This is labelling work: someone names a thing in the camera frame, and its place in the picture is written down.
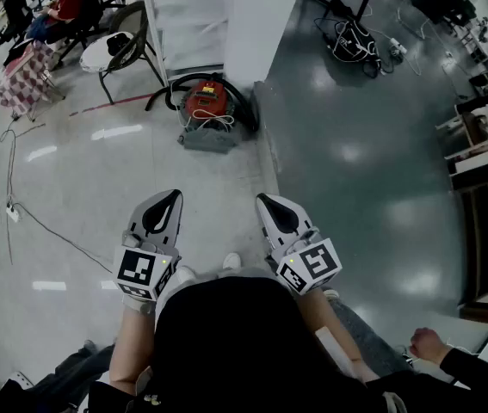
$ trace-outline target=plug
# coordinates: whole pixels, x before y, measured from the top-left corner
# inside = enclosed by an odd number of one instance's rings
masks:
[[[393,46],[395,46],[397,49],[399,49],[403,55],[406,55],[408,53],[408,51],[406,50],[406,48],[404,46],[402,46],[397,40],[395,40],[394,38],[391,38],[391,44]]]
[[[18,223],[18,221],[20,220],[20,214],[14,208],[14,205],[12,205],[12,202],[9,202],[6,204],[6,213],[16,223]]]

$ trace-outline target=gray floor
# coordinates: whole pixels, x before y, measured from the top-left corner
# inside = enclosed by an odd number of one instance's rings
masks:
[[[344,0],[355,8],[360,1]],[[403,63],[373,80],[361,65],[337,62],[312,22],[324,8],[298,0],[262,89],[263,119],[281,194],[306,208],[341,258],[332,285],[343,299],[393,345],[430,326],[473,349],[488,325],[456,317],[465,265],[460,206],[435,135],[435,125],[455,115],[455,90],[441,68],[440,42],[400,26],[396,3],[371,0],[374,14],[362,22],[396,37],[410,60],[417,53],[421,77]],[[423,22],[410,6],[404,16]],[[387,60],[388,40],[374,36]],[[448,70],[470,95],[464,72]]]
[[[8,45],[0,48],[0,63],[7,51]],[[256,142],[227,155],[184,150],[176,142],[182,127],[163,101],[151,112],[146,99],[85,112],[108,100],[98,76],[81,70],[80,53],[78,46],[65,68],[53,72],[66,99],[40,102],[34,124],[24,116],[12,125],[19,134],[45,124],[16,141],[15,199],[111,268],[133,209],[156,192],[179,188],[183,264],[211,271],[231,251],[245,264],[264,264],[254,211],[264,190]],[[106,83],[117,101],[160,88],[144,62]],[[0,107],[0,136],[9,115]],[[0,382],[15,370],[37,382],[85,339],[111,344],[122,303],[111,274],[23,210],[19,223],[9,222],[10,264],[4,205],[11,140],[0,143]]]

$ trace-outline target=white chair seat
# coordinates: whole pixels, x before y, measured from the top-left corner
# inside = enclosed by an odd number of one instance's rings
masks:
[[[91,73],[107,70],[109,62],[114,57],[113,55],[110,55],[108,51],[108,39],[119,34],[125,34],[129,40],[133,38],[133,34],[130,32],[116,32],[114,34],[101,37],[84,50],[83,55],[81,55],[81,59],[79,60],[81,68],[84,71]],[[130,57],[132,53],[133,51],[129,51],[127,53],[127,57]]]

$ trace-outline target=vacuum hose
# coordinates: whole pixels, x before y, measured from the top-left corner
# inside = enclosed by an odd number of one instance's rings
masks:
[[[146,104],[145,110],[148,112],[151,109],[152,104],[157,100],[157,98],[165,93],[165,104],[171,110],[176,110],[176,106],[171,102],[171,94],[177,91],[188,91],[191,88],[182,86],[181,84],[186,83],[187,81],[192,81],[195,79],[204,79],[206,81],[215,81],[217,83],[221,83],[226,90],[228,90],[239,102],[242,110],[244,111],[244,117],[238,118],[238,120],[250,131],[250,132],[257,132],[259,130],[259,121],[256,119],[253,111],[251,110],[250,104],[244,98],[244,96],[238,92],[238,90],[230,84],[225,79],[221,78],[218,74],[213,73],[193,73],[191,75],[187,75],[185,77],[181,77],[177,79],[171,86],[163,87],[162,89],[158,90],[155,94],[153,94],[148,103]]]

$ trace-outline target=hand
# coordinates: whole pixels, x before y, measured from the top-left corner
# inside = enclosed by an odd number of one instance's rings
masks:
[[[441,341],[437,333],[426,327],[416,329],[414,336],[410,339],[412,345],[410,351],[422,360],[434,362],[440,366],[442,360],[452,349]]]

